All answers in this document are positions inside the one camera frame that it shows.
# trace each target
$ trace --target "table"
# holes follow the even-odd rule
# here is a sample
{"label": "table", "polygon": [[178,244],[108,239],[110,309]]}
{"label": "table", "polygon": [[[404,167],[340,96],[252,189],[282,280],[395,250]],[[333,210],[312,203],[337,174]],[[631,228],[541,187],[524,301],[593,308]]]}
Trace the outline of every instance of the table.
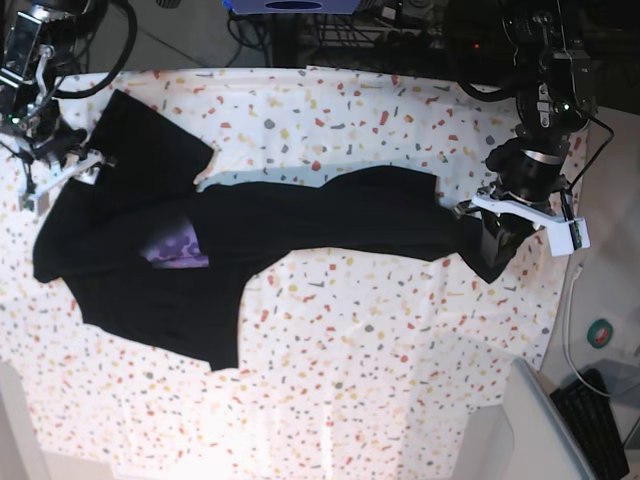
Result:
{"label": "table", "polygon": [[[125,73],[63,102],[65,118],[95,125],[113,88],[216,149],[203,186],[313,187],[392,164],[437,175],[452,206],[491,181],[484,159],[517,123],[512,102],[480,104],[448,82],[316,68]],[[457,255],[295,252],[246,286],[240,368],[210,372],[83,325],[61,281],[35,282],[41,220],[16,211],[19,170],[6,152],[0,162],[0,360],[22,375],[45,450],[146,478],[446,478],[513,358],[539,368],[545,353],[567,259],[541,232],[493,285]]]}

